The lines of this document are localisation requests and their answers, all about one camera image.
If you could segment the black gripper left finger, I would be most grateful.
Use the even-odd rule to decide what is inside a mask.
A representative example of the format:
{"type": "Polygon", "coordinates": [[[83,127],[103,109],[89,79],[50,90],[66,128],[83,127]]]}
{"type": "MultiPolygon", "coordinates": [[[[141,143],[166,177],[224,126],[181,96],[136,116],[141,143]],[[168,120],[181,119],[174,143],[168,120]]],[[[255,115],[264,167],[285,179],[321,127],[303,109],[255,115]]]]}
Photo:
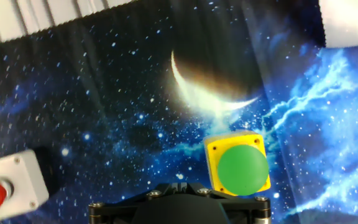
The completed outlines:
{"type": "Polygon", "coordinates": [[[136,210],[146,202],[180,192],[180,184],[158,184],[154,189],[135,195],[117,203],[93,202],[88,205],[88,223],[114,223],[119,215],[133,216],[136,210]]]}

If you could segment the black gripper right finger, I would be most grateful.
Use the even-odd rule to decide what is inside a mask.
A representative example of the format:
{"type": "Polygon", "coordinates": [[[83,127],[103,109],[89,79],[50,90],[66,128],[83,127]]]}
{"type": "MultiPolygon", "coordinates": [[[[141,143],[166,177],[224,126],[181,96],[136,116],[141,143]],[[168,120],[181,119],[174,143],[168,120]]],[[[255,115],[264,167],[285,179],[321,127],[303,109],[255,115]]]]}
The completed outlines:
{"type": "Polygon", "coordinates": [[[200,183],[180,182],[178,193],[184,196],[180,208],[194,213],[201,221],[224,223],[271,224],[272,211],[270,199],[266,196],[240,198],[224,187],[207,188],[200,183]]]}

